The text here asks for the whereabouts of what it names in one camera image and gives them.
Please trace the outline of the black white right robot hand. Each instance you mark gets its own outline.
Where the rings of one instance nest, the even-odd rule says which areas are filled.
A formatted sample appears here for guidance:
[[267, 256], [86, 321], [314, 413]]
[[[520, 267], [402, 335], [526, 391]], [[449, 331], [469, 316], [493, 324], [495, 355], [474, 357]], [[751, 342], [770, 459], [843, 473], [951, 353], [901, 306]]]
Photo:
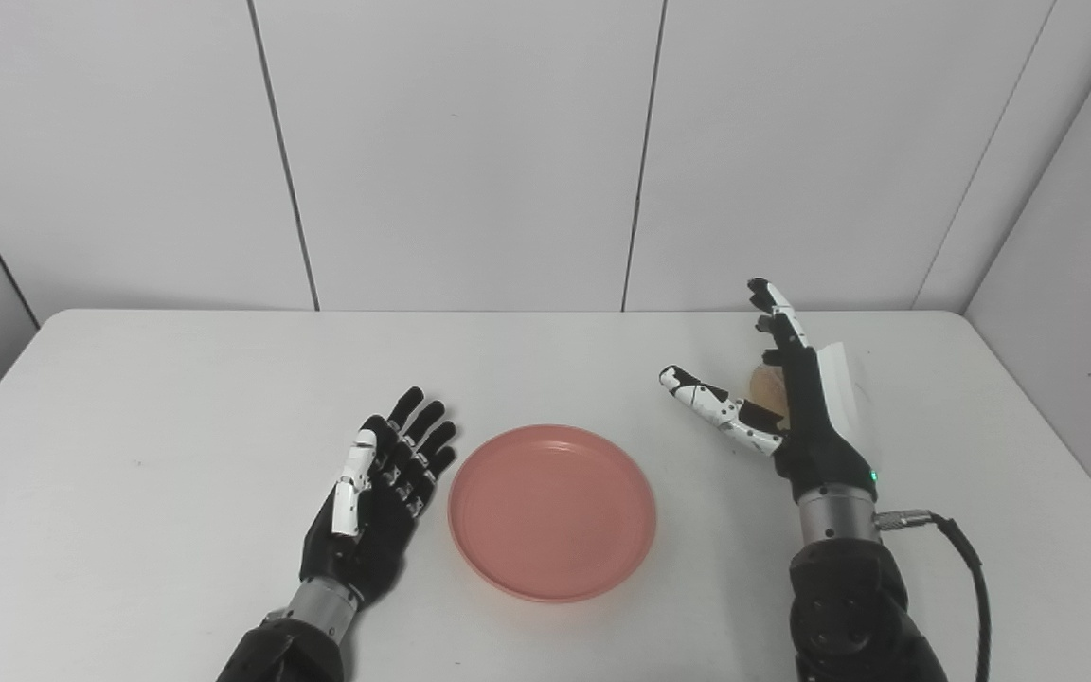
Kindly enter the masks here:
[[663, 368], [659, 384], [733, 443], [771, 458], [796, 499], [846, 484], [876, 500], [876, 472], [865, 457], [867, 399], [854, 380], [851, 354], [844, 344], [811, 345], [796, 310], [771, 282], [753, 278], [746, 286], [760, 311], [755, 328], [775, 342], [762, 362], [782, 372], [787, 412], [733, 399], [678, 366]]

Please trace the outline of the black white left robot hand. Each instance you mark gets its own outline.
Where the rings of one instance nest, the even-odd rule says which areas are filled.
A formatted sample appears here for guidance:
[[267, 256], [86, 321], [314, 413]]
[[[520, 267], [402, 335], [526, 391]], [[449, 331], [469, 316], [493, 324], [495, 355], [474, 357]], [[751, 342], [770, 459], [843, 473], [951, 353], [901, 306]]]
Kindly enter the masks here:
[[422, 513], [457, 454], [443, 402], [407, 388], [388, 415], [368, 416], [305, 534], [299, 578], [341, 585], [359, 607], [389, 593]]

